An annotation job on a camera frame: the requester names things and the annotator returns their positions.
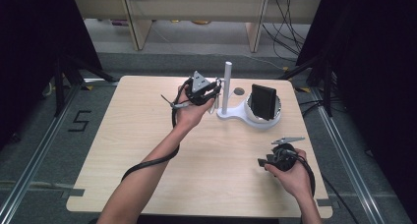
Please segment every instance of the black cable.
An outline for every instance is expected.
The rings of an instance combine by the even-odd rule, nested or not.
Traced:
[[[308,109],[306,109],[306,110],[302,113],[303,118],[304,118],[304,117],[306,117],[307,113],[309,113],[310,111],[312,111],[312,110],[313,110],[316,106],[321,106],[321,105],[322,105],[322,103],[321,103],[321,102],[317,102],[317,103],[315,103],[314,105],[310,106]]]
[[[347,110],[346,110],[346,109],[341,110],[341,109],[338,109],[338,108],[335,108],[335,107],[331,107],[331,109],[332,109],[332,110],[334,110],[334,111],[337,111],[337,112],[339,112],[339,113],[344,113],[344,114],[346,114],[346,113],[347,113]]]
[[[276,35],[273,35],[272,33],[269,32],[269,30],[267,29],[267,27],[265,27],[265,25],[263,25],[264,30],[267,32],[267,34],[269,35],[269,37],[276,43],[282,45],[282,47],[284,47],[285,49],[291,51],[293,54],[298,55],[299,52],[294,50],[293,48],[291,48],[289,45],[285,44],[284,42],[280,41],[277,37],[278,33]]]
[[[290,33],[292,34],[292,37],[293,38],[290,38],[290,37],[288,37],[288,36],[285,36],[285,35],[283,35],[283,34],[281,34],[282,36],[284,36],[284,37],[286,37],[286,38],[288,38],[288,39],[291,39],[291,40],[293,40],[294,42],[295,42],[295,45],[297,46],[297,49],[298,49],[298,51],[300,51],[301,50],[301,46],[300,46],[300,44],[299,43],[301,43],[300,41],[298,41],[298,39],[296,38],[296,36],[295,36],[295,34],[296,35],[298,35],[300,38],[302,38],[303,40],[304,40],[304,38],[294,29],[294,27],[292,26],[292,21],[291,21],[291,12],[290,12],[290,5],[291,5],[291,0],[287,0],[287,10],[286,10],[286,12],[285,12],[285,15],[284,15],[284,13],[283,13],[283,11],[282,11],[282,9],[281,9],[281,7],[280,7],[280,5],[279,5],[279,2],[278,2],[278,0],[275,0],[275,2],[276,2],[276,5],[277,5],[277,7],[278,7],[278,9],[279,9],[279,12],[281,13],[281,16],[282,16],[282,19],[283,19],[283,22],[282,22],[282,25],[283,24],[286,24],[287,25],[287,27],[288,27],[288,29],[289,29],[289,31],[290,31]]]
[[[188,84],[188,82],[189,82],[189,81],[185,81],[185,82],[181,85],[180,89],[178,90],[178,94],[177,94],[177,96],[176,96],[176,98],[175,98],[175,100],[174,100],[174,102],[173,102],[174,104],[177,104],[177,103],[178,103],[178,100],[179,100],[179,98],[180,98],[180,96],[181,96],[181,92],[182,92],[182,90],[184,89],[185,85],[186,85],[186,84]],[[173,128],[177,125],[176,115],[177,115],[177,109],[172,108],[171,119],[172,119],[172,127],[173,127]],[[122,181],[123,181],[123,180],[124,180],[124,179],[125,179],[125,178],[129,175],[129,174],[131,174],[131,173],[133,173],[133,172],[135,172],[135,171],[137,171],[137,170],[139,170],[139,169],[143,169],[143,168],[146,168],[146,167],[150,167],[150,166],[152,166],[152,165],[156,165],[156,164],[159,164],[159,163],[163,163],[163,162],[166,162],[166,161],[168,161],[168,160],[172,159],[173,157],[175,157],[175,156],[177,155],[177,153],[178,153],[178,151],[179,151],[179,150],[180,150],[180,144],[178,144],[177,148],[175,148],[175,150],[174,150],[174,151],[172,151],[170,154],[168,154],[168,155],[166,155],[166,156],[163,156],[163,157],[161,157],[161,158],[156,158],[156,159],[154,159],[154,160],[150,160],[150,161],[142,162],[142,163],[139,163],[139,164],[137,164],[137,165],[135,165],[135,166],[131,167],[130,169],[128,169],[128,170],[126,171],[125,175],[123,175]]]
[[[328,184],[328,186],[334,191],[336,196],[339,198],[341,203],[346,207],[347,211],[349,212],[350,216],[352,217],[353,221],[357,224],[359,224],[358,219],[356,219],[356,216],[353,214],[352,210],[347,206],[346,202],[343,200],[343,198],[340,196],[340,194],[336,191],[334,186],[328,181],[328,179],[325,177],[325,175],[322,174],[323,180]]]
[[[285,39],[289,39],[289,40],[294,40],[294,39],[292,39],[291,37],[288,37],[288,36],[286,36],[286,35],[284,35],[282,32],[280,32],[280,30],[281,30],[281,28],[282,28],[282,26],[283,26],[283,23],[281,24],[281,26],[279,27],[279,28],[277,28],[276,27],[276,25],[275,24],[272,24],[272,26],[273,26],[273,28],[275,28],[275,30],[282,36],[282,37],[284,37]]]
[[[299,103],[298,105],[309,104],[309,103],[318,103],[318,102],[321,102],[321,101],[322,100],[312,100],[312,101],[307,101],[307,102]]]
[[[314,194],[316,193],[316,179],[315,179],[312,168],[310,167],[310,165],[307,163],[307,160],[303,156],[300,156],[298,154],[297,155],[289,154],[289,155],[297,159],[306,169],[307,174],[309,175],[309,178],[310,178],[310,188],[312,190],[312,195],[314,196]]]

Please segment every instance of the metal bar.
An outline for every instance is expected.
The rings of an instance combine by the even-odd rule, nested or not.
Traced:
[[[320,92],[315,87],[312,88],[312,94],[314,100],[322,100]],[[362,203],[362,206],[364,207],[368,219],[371,223],[386,223],[380,209],[378,208],[377,203],[372,197],[371,192],[369,191],[358,168],[356,167],[356,164],[353,161],[352,156],[350,155],[349,150],[347,149],[346,144],[344,143],[343,138],[341,137],[333,119],[328,116],[326,109],[323,106],[319,107],[319,112],[323,121],[325,122],[328,133],[330,134],[334,147],[337,150],[347,175],[352,182],[352,186],[355,189],[359,200]]]
[[[84,79],[83,86],[117,86],[119,82],[108,82],[104,79]]]
[[[13,215],[18,209],[19,204],[21,203],[28,187],[30,186],[32,178],[34,177],[43,158],[48,152],[50,145],[55,139],[55,136],[57,135],[58,130],[65,119],[71,102],[73,101],[74,97],[76,96],[77,92],[79,92],[79,90],[80,87],[78,85],[73,85],[71,87],[66,97],[67,103],[62,108],[60,114],[53,118],[48,130],[43,136],[42,141],[40,142],[39,146],[37,147],[36,151],[31,157],[30,162],[25,168],[25,171],[19,178],[16,185],[13,187],[12,191],[9,193],[9,196],[3,202],[0,210],[0,221],[2,224],[10,223],[10,221],[12,220]]]

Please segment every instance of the gray carpet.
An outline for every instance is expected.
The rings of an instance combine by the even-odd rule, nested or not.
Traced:
[[[222,77],[225,61],[233,63],[232,78],[276,79],[283,73],[279,68],[294,68],[293,62],[282,61],[278,58],[255,60],[242,56],[99,54],[99,58],[105,72],[116,78],[125,75],[188,77],[195,70],[205,77]],[[305,71],[294,77],[291,80],[294,87],[307,86],[305,80],[308,74],[309,71]],[[83,75],[86,78],[93,77],[85,72]],[[68,191],[74,185],[83,166],[115,88],[115,86],[95,86],[92,90],[80,90],[76,95],[61,129],[34,176],[32,186],[25,195],[12,223],[89,223],[98,216],[98,213],[69,212],[65,203]],[[312,94],[308,92],[297,91],[296,96],[299,103],[313,99]],[[0,152],[0,175],[2,177],[0,198],[2,200],[7,197],[7,192],[11,189],[10,182],[19,179],[42,139],[54,114],[54,105],[54,95],[39,101],[38,106],[33,110],[31,117],[21,130],[22,140],[8,144]],[[301,106],[301,111],[306,110],[310,105]],[[343,105],[334,102],[332,107],[333,120],[348,145],[349,152],[354,157],[366,184],[383,211],[387,223],[411,223],[378,164],[372,157],[365,154],[366,145],[356,131],[348,113],[345,112]],[[71,129],[78,129],[82,126],[73,123],[80,110],[91,111],[82,114],[79,118],[87,120],[89,123],[83,132],[69,132]],[[370,223],[317,108],[306,114],[305,123],[323,175],[340,193],[359,223]],[[327,190],[333,203],[333,217],[325,220],[325,223],[353,223],[352,217],[328,185]],[[300,223],[297,218],[242,220],[144,216],[141,217],[141,220],[145,223],[278,223],[278,221],[279,223]]]

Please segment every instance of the cord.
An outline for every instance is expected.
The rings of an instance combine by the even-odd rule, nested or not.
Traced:
[[[174,102],[173,102],[174,104],[177,104],[177,103],[178,103],[178,100],[179,100],[179,98],[180,98],[180,96],[181,96],[181,92],[182,92],[182,90],[184,89],[184,87],[185,87],[185,85],[186,85],[187,83],[188,83],[188,81],[185,81],[185,82],[181,85],[180,89],[178,90],[178,94],[177,94],[177,96],[176,96],[176,98],[175,98],[175,100],[174,100]],[[173,128],[177,125],[176,115],[177,115],[177,109],[172,108],[171,119],[172,119],[172,127],[173,127]],[[142,162],[142,163],[139,163],[139,164],[137,164],[137,165],[135,165],[135,166],[131,167],[130,169],[128,169],[128,170],[126,171],[125,175],[123,175],[122,181],[123,181],[123,180],[124,180],[127,176],[129,176],[129,174],[131,174],[131,173],[133,173],[133,172],[135,172],[135,171],[137,171],[137,170],[139,170],[139,169],[143,169],[143,168],[146,168],[146,167],[150,167],[150,166],[152,166],[152,165],[156,165],[156,164],[159,164],[159,163],[163,163],[163,162],[166,162],[166,161],[168,161],[168,160],[172,159],[173,157],[175,157],[175,156],[177,155],[177,153],[178,153],[178,151],[179,151],[179,150],[180,150],[180,144],[178,144],[177,148],[175,148],[175,150],[174,150],[174,151],[172,151],[170,154],[168,154],[168,155],[166,155],[166,156],[163,156],[163,157],[161,157],[161,158],[156,158],[156,159],[154,159],[154,160],[150,160],[150,161]]]
[[[349,212],[350,216],[352,217],[353,221],[357,224],[359,224],[358,219],[356,219],[356,216],[353,214],[352,210],[350,210],[349,206],[347,206],[346,202],[343,200],[343,198],[340,196],[340,194],[336,191],[334,186],[328,181],[328,179],[325,177],[325,175],[322,174],[323,180],[328,184],[328,186],[334,191],[336,196],[339,198],[341,203],[344,207],[346,207],[347,211]]]
[[[316,192],[316,179],[315,179],[312,168],[307,163],[307,160],[303,156],[300,156],[298,154],[287,153],[287,155],[297,159],[303,165],[303,167],[306,169],[307,173],[309,174],[309,178],[310,178],[310,187],[312,189],[312,195],[314,196],[314,194]]]
[[[276,38],[276,37],[279,35],[279,32],[278,32],[276,35],[273,35],[272,33],[270,33],[270,32],[269,32],[269,30],[267,29],[267,27],[265,27],[265,25],[264,25],[264,24],[262,24],[262,26],[263,26],[264,30],[267,32],[267,34],[269,35],[269,37],[273,40],[273,43],[278,43],[278,44],[280,44],[282,47],[284,47],[285,49],[289,50],[290,52],[292,52],[292,53],[293,53],[293,54],[295,54],[295,55],[298,55],[298,54],[299,54],[299,52],[298,52],[297,50],[294,50],[294,49],[293,49],[293,48],[291,48],[289,45],[285,44],[284,42],[282,42],[282,41],[280,41],[278,38]],[[280,57],[280,56],[276,53],[275,48],[274,48],[273,50],[275,51],[275,54],[276,54],[279,58],[282,58],[282,57]]]
[[[293,40],[294,42],[295,42],[295,45],[297,46],[297,49],[298,49],[298,51],[300,51],[301,50],[301,46],[300,46],[300,43],[301,44],[304,44],[303,42],[300,42],[300,41],[298,41],[298,39],[297,39],[297,37],[295,36],[295,35],[297,35],[297,36],[299,36],[301,39],[303,39],[303,40],[305,40],[305,38],[303,37],[303,36],[301,36],[295,29],[294,29],[294,27],[292,26],[292,20],[291,20],[291,12],[290,12],[290,5],[291,5],[291,0],[287,0],[287,10],[286,10],[286,12],[285,12],[285,15],[284,15],[284,13],[283,13],[283,11],[282,11],[282,9],[281,9],[281,7],[280,7],[280,5],[279,5],[279,2],[278,2],[278,0],[275,0],[275,2],[276,2],[276,5],[278,6],[278,9],[279,9],[279,12],[281,13],[281,16],[282,16],[282,19],[283,19],[283,22],[282,22],[282,24],[281,24],[281,27],[279,28],[279,33],[280,33],[280,30],[281,30],[281,28],[282,28],[282,26],[283,26],[283,24],[286,24],[287,25],[287,27],[288,27],[288,29],[289,29],[289,31],[290,31],[290,33],[291,33],[291,35],[292,35],[292,38],[290,38],[290,37],[288,37],[288,36],[285,36],[285,35],[283,35],[282,33],[280,33],[282,36],[284,36],[285,38],[287,38],[287,39],[290,39],[290,40]]]
[[[306,117],[307,113],[309,113],[310,111],[312,111],[316,106],[321,106],[322,105],[322,100],[319,100],[317,103],[313,104],[312,106],[310,106],[309,108],[307,108],[305,111],[303,111],[302,115],[303,118]]]

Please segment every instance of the fingers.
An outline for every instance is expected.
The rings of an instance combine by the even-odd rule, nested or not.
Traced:
[[[281,174],[283,173],[281,170],[277,169],[275,166],[270,165],[270,164],[266,164],[265,169],[267,169],[267,171],[271,172],[278,179],[280,178]]]
[[[307,160],[306,151],[304,151],[303,149],[299,149],[299,148],[295,148],[295,151],[298,153],[299,156],[302,156],[304,159]]]
[[[214,98],[211,98],[203,106],[205,107],[205,110],[208,110],[212,107],[213,104],[214,104]]]

